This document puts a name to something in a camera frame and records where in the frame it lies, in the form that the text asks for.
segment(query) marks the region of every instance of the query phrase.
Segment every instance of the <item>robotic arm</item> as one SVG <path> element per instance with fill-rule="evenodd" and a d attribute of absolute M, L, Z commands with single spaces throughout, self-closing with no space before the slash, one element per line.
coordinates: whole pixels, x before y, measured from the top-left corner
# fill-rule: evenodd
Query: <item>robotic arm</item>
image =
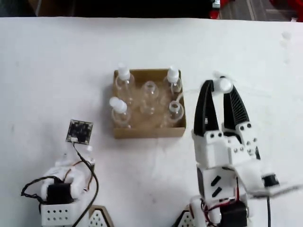
<path fill-rule="evenodd" d="M 222 130 L 212 93 L 224 94 Z M 280 184 L 274 173 L 263 172 L 254 125 L 225 77 L 202 85 L 192 137 L 202 197 L 191 203 L 196 227 L 246 227 L 247 217 L 253 215 L 251 198 L 275 197 L 302 187 Z"/>

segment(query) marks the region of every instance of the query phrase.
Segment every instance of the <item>floor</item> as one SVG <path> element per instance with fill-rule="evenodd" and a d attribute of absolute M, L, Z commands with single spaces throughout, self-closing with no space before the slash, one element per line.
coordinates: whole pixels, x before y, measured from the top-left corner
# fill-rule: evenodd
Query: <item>floor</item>
<path fill-rule="evenodd" d="M 220 19 L 290 21 L 292 17 L 296 17 L 296 13 L 287 0 L 279 0 L 275 6 L 269 0 L 235 0 L 220 11 Z"/>

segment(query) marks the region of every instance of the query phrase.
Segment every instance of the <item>white bottle cap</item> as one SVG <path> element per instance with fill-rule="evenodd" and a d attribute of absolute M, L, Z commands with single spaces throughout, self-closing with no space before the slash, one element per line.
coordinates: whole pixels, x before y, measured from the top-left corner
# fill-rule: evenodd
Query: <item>white bottle cap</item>
<path fill-rule="evenodd" d="M 227 78 L 220 78 L 218 80 L 214 80 L 214 91 L 220 93 L 230 93 L 233 89 L 232 82 Z"/>
<path fill-rule="evenodd" d="M 125 113 L 127 111 L 126 103 L 117 97 L 110 98 L 109 104 L 119 114 Z"/>
<path fill-rule="evenodd" d="M 167 72 L 167 80 L 169 81 L 169 83 L 177 83 L 178 79 L 179 70 L 171 66 L 169 71 Z"/>
<path fill-rule="evenodd" d="M 128 80 L 131 77 L 129 69 L 122 63 L 118 64 L 118 77 L 121 80 Z"/>

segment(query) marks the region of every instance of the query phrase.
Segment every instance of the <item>gripper jaw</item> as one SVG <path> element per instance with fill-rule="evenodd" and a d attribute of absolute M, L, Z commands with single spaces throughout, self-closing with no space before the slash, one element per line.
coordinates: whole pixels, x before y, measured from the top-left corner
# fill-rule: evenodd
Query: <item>gripper jaw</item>
<path fill-rule="evenodd" d="M 229 130 L 236 130 L 236 125 L 249 122 L 246 108 L 244 103 L 236 89 L 233 89 L 230 93 L 224 94 L 224 127 Z"/>
<path fill-rule="evenodd" d="M 214 82 L 212 80 L 205 81 L 200 90 L 196 106 L 194 134 L 197 136 L 203 137 L 206 131 L 219 130 L 212 97 L 213 91 Z"/>

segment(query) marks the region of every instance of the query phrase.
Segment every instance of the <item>clear plastic bottle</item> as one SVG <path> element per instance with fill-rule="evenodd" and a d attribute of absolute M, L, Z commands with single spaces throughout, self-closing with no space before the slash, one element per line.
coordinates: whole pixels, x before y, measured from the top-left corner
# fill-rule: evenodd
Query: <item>clear plastic bottle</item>
<path fill-rule="evenodd" d="M 175 100 L 182 89 L 182 82 L 179 78 L 179 70 L 171 66 L 167 76 L 163 80 L 164 90 L 161 94 L 160 104 L 167 106 L 172 100 Z"/>
<path fill-rule="evenodd" d="M 125 101 L 127 105 L 132 105 L 134 101 L 134 76 L 124 64 L 118 65 L 118 76 L 115 81 L 118 97 Z"/>
<path fill-rule="evenodd" d="M 112 118 L 116 125 L 120 128 L 131 128 L 131 112 L 124 101 L 117 97 L 112 97 L 109 100 L 112 109 Z"/>
<path fill-rule="evenodd" d="M 184 108 L 177 101 L 170 102 L 168 110 L 164 113 L 160 128 L 175 127 L 184 115 Z"/>
<path fill-rule="evenodd" d="M 152 115 L 158 105 L 159 89 L 152 81 L 147 81 L 141 88 L 142 100 L 140 111 L 143 114 Z"/>

